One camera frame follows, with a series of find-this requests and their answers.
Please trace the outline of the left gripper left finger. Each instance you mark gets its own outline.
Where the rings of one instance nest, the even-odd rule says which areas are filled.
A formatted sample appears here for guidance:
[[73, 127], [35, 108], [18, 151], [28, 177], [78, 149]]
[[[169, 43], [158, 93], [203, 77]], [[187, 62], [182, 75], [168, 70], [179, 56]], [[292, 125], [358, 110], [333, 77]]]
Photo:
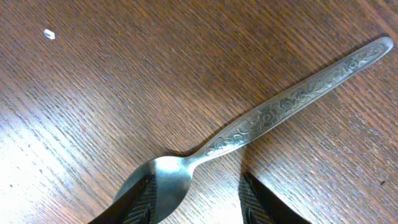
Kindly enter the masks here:
[[156, 190], [155, 175], [145, 175], [89, 224], [153, 223]]

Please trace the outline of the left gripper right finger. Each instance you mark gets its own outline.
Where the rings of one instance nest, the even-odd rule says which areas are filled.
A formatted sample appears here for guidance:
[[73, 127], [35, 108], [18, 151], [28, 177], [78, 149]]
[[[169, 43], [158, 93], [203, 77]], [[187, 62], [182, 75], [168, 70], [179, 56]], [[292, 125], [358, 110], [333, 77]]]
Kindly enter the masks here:
[[238, 195], [245, 224], [310, 224], [249, 172], [241, 174]]

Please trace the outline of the small dark teaspoon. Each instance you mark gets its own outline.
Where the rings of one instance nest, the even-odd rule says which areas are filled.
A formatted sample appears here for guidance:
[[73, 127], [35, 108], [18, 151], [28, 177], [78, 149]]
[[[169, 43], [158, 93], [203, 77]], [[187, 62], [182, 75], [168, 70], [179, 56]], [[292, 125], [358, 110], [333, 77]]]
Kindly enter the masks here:
[[372, 65], [387, 54], [393, 45], [390, 37], [370, 42], [240, 116], [191, 156], [162, 156], [145, 162], [129, 176], [115, 199], [125, 196], [144, 176], [153, 176], [156, 186], [151, 194], [156, 199], [152, 220], [154, 223], [161, 222], [185, 198], [197, 166], [253, 142]]

